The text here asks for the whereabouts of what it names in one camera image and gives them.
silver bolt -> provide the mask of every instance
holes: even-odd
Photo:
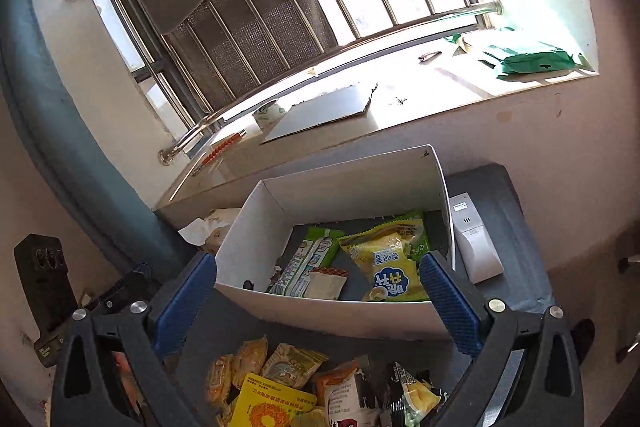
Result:
[[[561,319],[564,312],[560,306],[551,306],[551,308],[549,308],[549,314],[556,319]]]
[[[502,313],[507,309],[507,305],[502,302],[500,299],[491,299],[489,301],[489,308],[491,308],[496,313]]]
[[[144,310],[146,310],[146,302],[145,301],[135,301],[130,307],[129,309],[131,310],[131,313],[142,313]]]
[[[71,315],[71,318],[73,318],[73,320],[75,321],[81,321],[85,317],[86,310],[84,308],[80,308],[79,310],[74,311],[73,315]]]

window sill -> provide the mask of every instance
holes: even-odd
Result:
[[[483,36],[491,31],[495,30],[483,31]],[[204,146],[159,201],[158,208],[208,188],[393,126],[514,92],[597,74],[577,69],[523,75],[522,81],[498,80],[489,67],[470,55],[452,56],[455,48],[455,45],[443,39],[419,44],[340,71],[278,100],[281,106],[288,109],[323,92],[356,82],[370,82],[372,86],[378,84],[369,110],[363,116],[309,129],[268,144],[261,144],[265,134],[258,129],[251,115],[233,121],[211,137],[209,144],[244,129],[247,135],[242,142],[225,154],[224,161],[213,172],[201,172],[192,178],[190,172],[209,153],[210,148]],[[442,55],[429,64],[418,61],[418,56],[437,51],[441,51]]]

white electronic device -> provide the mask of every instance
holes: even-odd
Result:
[[[494,242],[469,194],[465,192],[449,198],[449,206],[453,232],[469,280],[476,284],[504,272]]]

gray table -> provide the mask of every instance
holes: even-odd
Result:
[[[448,176],[446,181],[450,196],[462,192],[468,192],[471,196],[504,266],[504,274],[478,285],[482,293],[487,298],[504,300],[515,310],[541,312],[546,309],[553,302],[551,287],[504,167],[492,164]],[[340,223],[340,229],[347,233],[359,232],[369,226],[370,220]],[[430,227],[429,223],[426,226],[432,248],[437,248],[446,230],[442,225],[440,229],[437,226]],[[300,244],[304,232],[304,227],[294,229],[282,263],[292,255],[292,249]],[[466,276],[458,249],[456,259],[458,272]],[[350,262],[350,259],[340,257],[334,266],[340,267],[341,263]],[[350,276],[349,286],[345,286],[341,298],[359,300],[364,294],[362,284],[367,284],[366,279],[363,282]],[[284,342],[322,351],[334,365],[367,353],[375,363],[398,360],[409,372],[430,369],[433,383],[449,392],[470,363],[470,357],[460,354],[451,341],[353,339],[267,323],[214,291],[191,327],[175,371],[178,385],[206,421],[212,423],[215,413],[204,398],[209,366],[217,357],[236,352],[243,341],[260,338],[264,334],[269,339],[270,352]],[[519,362],[520,353],[512,353],[480,425],[493,422],[506,399]]]

white box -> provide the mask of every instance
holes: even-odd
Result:
[[[441,212],[451,259],[449,196],[430,145],[260,181],[218,251],[216,288],[256,317],[285,325],[348,337],[448,338],[430,302],[323,301],[263,293],[295,225],[416,208]],[[242,289],[246,280],[254,283],[254,291]]]

